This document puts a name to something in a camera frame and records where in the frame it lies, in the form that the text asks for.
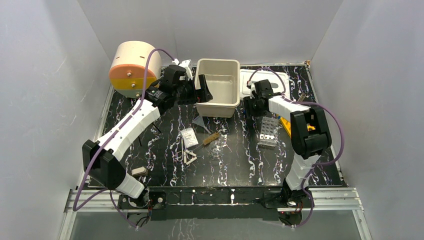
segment white wall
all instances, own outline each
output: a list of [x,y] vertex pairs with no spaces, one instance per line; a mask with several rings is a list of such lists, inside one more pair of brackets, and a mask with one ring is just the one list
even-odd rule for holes
[[58,237],[110,85],[76,0],[0,7],[0,239]]
[[312,59],[374,239],[423,239],[424,2],[345,0]]
[[138,40],[181,60],[256,64],[310,60],[343,0],[78,1],[110,59]]

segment table surface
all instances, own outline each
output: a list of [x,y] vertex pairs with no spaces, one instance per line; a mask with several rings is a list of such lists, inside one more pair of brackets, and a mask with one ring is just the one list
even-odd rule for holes
[[[243,66],[243,69],[257,69],[264,66]],[[306,94],[305,101],[315,102],[314,92],[304,65],[270,66],[276,72],[287,73],[290,82],[290,95],[298,99]],[[136,103],[135,99],[126,98],[114,92],[106,118],[103,133],[111,130]],[[294,157],[291,141],[285,130],[278,130],[278,144],[273,149],[258,146],[261,117],[247,118],[244,114],[243,101],[236,108],[232,118],[203,117],[205,125],[211,132],[221,134],[224,146],[223,155],[214,157],[209,154],[208,146],[200,147],[194,152],[197,160],[186,166],[181,158],[180,130],[193,128],[197,140],[201,143],[209,134],[200,126],[192,124],[199,114],[194,105],[177,105],[169,109],[154,124],[140,135],[138,140],[126,151],[121,163],[130,173],[131,169],[146,167],[148,176],[140,181],[149,187],[189,186],[189,187],[248,187],[278,186],[289,173]],[[320,162],[333,159],[330,149],[323,152]],[[335,165],[315,167],[310,186],[341,186]],[[91,181],[90,187],[99,187]]]

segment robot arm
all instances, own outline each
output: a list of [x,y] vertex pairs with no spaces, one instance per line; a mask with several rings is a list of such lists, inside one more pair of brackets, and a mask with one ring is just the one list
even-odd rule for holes
[[295,154],[291,170],[283,182],[283,192],[286,203],[297,202],[304,197],[303,179],[309,178],[309,171],[332,143],[324,110],[296,104],[281,96],[280,92],[274,93],[268,80],[255,82],[251,86],[251,96],[245,97],[243,102],[248,117],[260,117],[271,112],[290,121]]
[[145,186],[127,173],[120,164],[124,153],[132,142],[154,121],[178,104],[205,103],[213,99],[206,84],[204,75],[199,75],[200,89],[196,89],[186,67],[170,65],[164,70],[163,78],[146,89],[145,99],[139,99],[135,106],[119,123],[96,142],[87,140],[82,146],[84,170],[100,146],[104,149],[96,158],[89,175],[109,190],[117,190],[131,198],[137,199],[145,190]]

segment transparent panel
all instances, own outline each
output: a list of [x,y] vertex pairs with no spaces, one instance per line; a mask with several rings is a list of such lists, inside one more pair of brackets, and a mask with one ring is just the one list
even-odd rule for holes
[[72,240],[360,240],[351,210],[314,211],[309,222],[292,230],[261,219],[175,219],[151,221],[135,231],[116,212],[79,212]]

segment metal frame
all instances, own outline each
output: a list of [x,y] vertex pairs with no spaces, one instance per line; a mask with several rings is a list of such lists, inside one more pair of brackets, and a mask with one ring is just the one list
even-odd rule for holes
[[[315,93],[313,80],[308,68],[308,65],[305,63],[262,63],[262,64],[249,64],[246,66],[306,66],[307,75],[309,77],[310,85],[312,87],[312,91]],[[101,113],[98,127],[96,133],[94,135],[95,139],[98,139],[101,134],[103,127],[106,122],[106,117],[109,112],[109,106],[112,101],[112,96],[114,93],[114,88],[111,85],[109,88],[109,92],[107,94],[107,98],[105,101],[105,105],[103,111]],[[331,146],[331,151],[333,156],[335,156],[334,147]],[[337,169],[339,171],[340,178],[343,179],[342,172],[340,170],[340,165],[336,162]],[[311,187],[310,191],[313,195],[313,200],[315,203],[315,207],[313,210],[315,211],[335,211],[335,210],[351,210],[353,212],[353,216],[355,218],[356,227],[358,229],[359,235],[362,240],[371,240],[371,234],[368,229],[367,222],[364,216],[364,208],[359,198],[358,192],[355,187]],[[79,202],[83,202],[93,193],[97,192],[97,190],[83,190],[79,199]],[[62,226],[59,233],[59,240],[69,240],[72,234],[72,230],[74,227],[74,223],[76,220],[77,212],[72,211],[72,204],[75,200],[75,195],[77,191],[71,190],[69,193],[69,197],[66,201],[66,206],[64,209],[64,218],[62,222]],[[119,193],[112,194],[113,199],[116,204],[118,204]],[[278,208],[280,212],[283,211],[291,211],[291,208]],[[94,197],[90,202],[88,202],[84,207],[82,207],[79,212],[115,212],[115,208],[111,202],[110,193],[108,191],[102,192],[96,197]],[[146,213],[146,209],[130,209],[123,210],[125,213]]]

